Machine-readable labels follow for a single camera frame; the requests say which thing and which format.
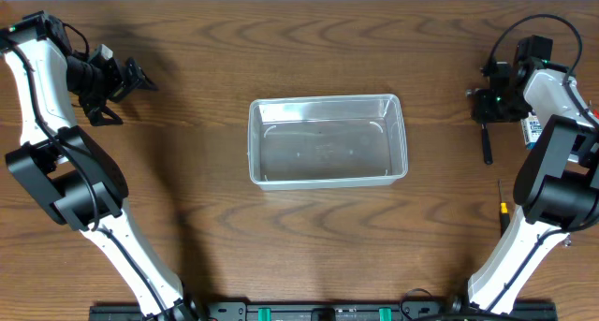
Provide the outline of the clear plastic container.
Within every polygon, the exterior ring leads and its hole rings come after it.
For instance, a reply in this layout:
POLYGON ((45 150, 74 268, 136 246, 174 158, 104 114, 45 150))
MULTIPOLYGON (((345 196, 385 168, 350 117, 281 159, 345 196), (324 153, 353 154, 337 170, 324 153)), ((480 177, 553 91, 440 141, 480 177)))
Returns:
POLYGON ((257 99, 249 107, 250 180, 263 191, 386 186, 409 170, 394 94, 257 99))

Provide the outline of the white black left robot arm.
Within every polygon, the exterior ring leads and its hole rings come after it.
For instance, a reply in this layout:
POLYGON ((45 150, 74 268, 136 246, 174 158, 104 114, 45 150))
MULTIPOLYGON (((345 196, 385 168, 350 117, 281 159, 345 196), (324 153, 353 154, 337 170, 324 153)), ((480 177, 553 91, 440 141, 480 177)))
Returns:
POLYGON ((156 86, 135 59, 120 62, 104 44, 75 51, 72 28, 39 11, 1 31, 22 112, 20 146, 6 154, 7 169, 54 223, 101 250, 134 293, 142 319, 202 320, 134 221, 124 174, 79 126, 71 101, 78 98, 93 126, 120 125, 107 104, 156 86))

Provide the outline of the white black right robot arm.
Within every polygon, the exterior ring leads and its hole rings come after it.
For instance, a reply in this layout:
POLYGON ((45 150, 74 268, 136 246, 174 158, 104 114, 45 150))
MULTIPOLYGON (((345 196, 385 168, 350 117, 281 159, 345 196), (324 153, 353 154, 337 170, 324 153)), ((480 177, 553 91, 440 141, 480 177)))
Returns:
POLYGON ((486 314, 509 314, 551 249, 598 222, 598 120, 570 68, 552 62, 552 45, 542 36, 523 38, 512 63, 491 59, 483 67, 489 88, 468 94, 478 124, 533 115, 541 126, 514 184, 513 218, 468 281, 466 305, 486 314))

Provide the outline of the small claw hammer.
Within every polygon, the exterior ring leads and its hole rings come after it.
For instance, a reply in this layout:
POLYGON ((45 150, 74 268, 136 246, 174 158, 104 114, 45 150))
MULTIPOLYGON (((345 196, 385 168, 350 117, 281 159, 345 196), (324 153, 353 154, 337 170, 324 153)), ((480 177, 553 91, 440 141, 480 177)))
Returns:
POLYGON ((487 128, 487 111, 489 92, 485 89, 468 89, 466 98, 471 103, 471 118, 481 127, 481 144, 483 161, 486 165, 493 164, 492 150, 490 146, 489 130, 487 128))

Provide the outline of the black yellow screwdriver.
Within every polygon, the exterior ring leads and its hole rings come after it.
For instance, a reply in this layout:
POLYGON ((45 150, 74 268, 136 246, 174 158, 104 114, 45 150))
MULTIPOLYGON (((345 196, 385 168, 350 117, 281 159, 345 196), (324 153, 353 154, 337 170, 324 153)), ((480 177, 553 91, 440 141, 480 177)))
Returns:
POLYGON ((498 193, 499 193, 499 222, 501 235, 505 233, 510 223, 509 210, 507 208, 506 201, 504 200, 503 183, 502 180, 497 181, 498 193))

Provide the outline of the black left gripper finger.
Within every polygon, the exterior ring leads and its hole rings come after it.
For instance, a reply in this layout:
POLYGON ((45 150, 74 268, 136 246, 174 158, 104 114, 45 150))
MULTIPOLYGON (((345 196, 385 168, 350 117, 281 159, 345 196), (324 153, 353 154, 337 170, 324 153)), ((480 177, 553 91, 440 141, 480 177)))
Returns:
POLYGON ((125 61, 124 84, 126 91, 134 91, 136 89, 157 90, 157 86, 147 77, 141 66, 132 57, 125 61))
POLYGON ((91 108, 86 116, 92 126, 122 125, 123 120, 107 106, 91 108))

